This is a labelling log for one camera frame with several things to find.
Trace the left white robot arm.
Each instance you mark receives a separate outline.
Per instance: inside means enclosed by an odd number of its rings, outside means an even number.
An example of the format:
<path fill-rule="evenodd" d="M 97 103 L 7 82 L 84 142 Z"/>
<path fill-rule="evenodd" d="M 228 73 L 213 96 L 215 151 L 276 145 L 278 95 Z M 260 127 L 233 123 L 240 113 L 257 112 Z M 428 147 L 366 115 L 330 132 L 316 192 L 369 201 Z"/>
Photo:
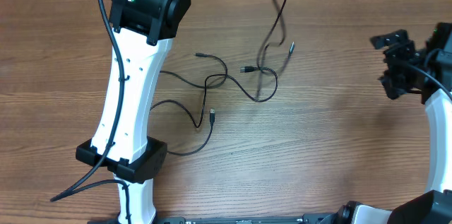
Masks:
<path fill-rule="evenodd" d="M 105 105 L 92 138 L 76 158 L 92 171 L 107 168 L 119 189 L 115 223 L 152 223 L 153 179 L 167 145 L 147 135 L 160 70 L 191 0 L 111 0 L 100 7 L 112 43 Z"/>

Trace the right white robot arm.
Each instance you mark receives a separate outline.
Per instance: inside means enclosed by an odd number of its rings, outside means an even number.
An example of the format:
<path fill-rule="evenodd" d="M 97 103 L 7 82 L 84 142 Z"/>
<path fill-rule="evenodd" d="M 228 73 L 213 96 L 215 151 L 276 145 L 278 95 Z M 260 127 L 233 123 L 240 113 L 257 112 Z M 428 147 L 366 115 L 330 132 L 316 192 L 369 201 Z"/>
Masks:
<path fill-rule="evenodd" d="M 451 222 L 451 24 L 437 23 L 422 49 L 406 30 L 370 39 L 383 49 L 387 69 L 380 77 L 386 95 L 395 100 L 419 94 L 429 122 L 429 175 L 425 192 L 393 210 L 350 201 L 323 218 L 323 223 Z"/>

